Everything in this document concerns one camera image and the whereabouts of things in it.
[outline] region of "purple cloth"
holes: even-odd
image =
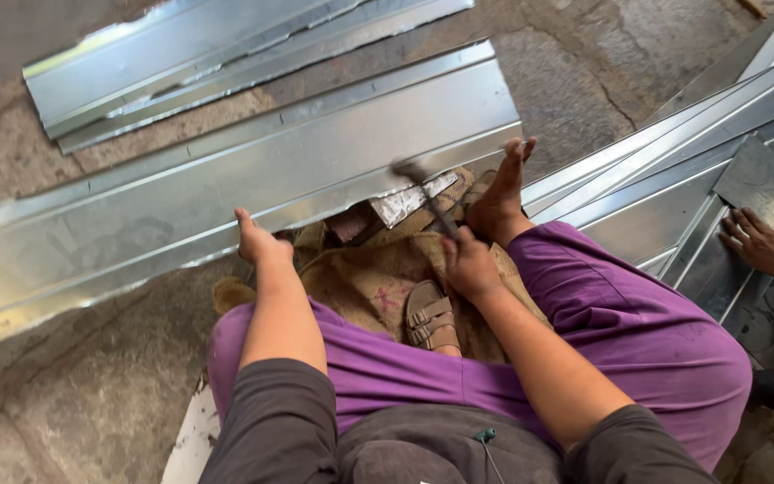
[[[745,351],[691,301],[562,222],[507,248],[555,331],[659,421],[710,471],[739,426],[751,387]],[[554,446],[510,365],[447,357],[393,341],[310,299],[336,388],[339,433],[407,403],[473,406],[523,422]],[[252,304],[225,314],[209,342],[220,421],[229,410]]]

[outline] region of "hammer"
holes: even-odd
[[[438,204],[434,198],[429,196],[429,192],[423,188],[423,185],[426,183],[426,173],[420,167],[420,162],[413,158],[395,160],[390,163],[390,170],[397,177],[407,178],[420,187],[420,190],[422,190],[423,196],[425,197],[426,208],[428,208],[429,212],[432,212],[432,215],[435,216],[435,219],[440,225],[440,231],[447,237],[458,240],[458,227],[456,226],[456,222],[453,221],[451,217],[447,217],[444,211],[438,208]]]

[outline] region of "hammer head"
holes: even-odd
[[[417,159],[395,160],[390,163],[390,170],[397,177],[405,177],[416,185],[423,186],[426,182],[426,172]]]

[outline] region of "sandal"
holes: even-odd
[[[455,210],[452,211],[452,217],[454,220],[464,221],[464,219],[467,217],[470,206],[482,198],[482,194],[484,194],[486,190],[489,189],[491,184],[495,182],[496,176],[497,170],[485,170],[482,172],[477,181],[470,185],[470,189],[466,194],[464,194],[462,202],[458,204]]]
[[[434,281],[420,282],[408,294],[405,321],[408,322],[411,345],[426,350],[449,345],[462,350],[458,344],[450,298]]]

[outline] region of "stained floor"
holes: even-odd
[[[494,43],[525,134],[540,139],[530,181],[634,131],[758,26],[736,0],[477,0],[469,11],[61,156],[39,126],[21,66],[149,3],[0,0],[0,203],[482,37]],[[774,11],[774,2],[763,4]],[[0,483],[159,481],[204,367],[211,284],[247,270],[235,258],[182,270],[0,343]],[[774,481],[742,472],[748,459],[774,462],[774,454],[755,457],[774,452],[766,446],[774,415],[762,417],[752,419],[757,436],[743,437],[750,444],[722,461],[725,481]]]

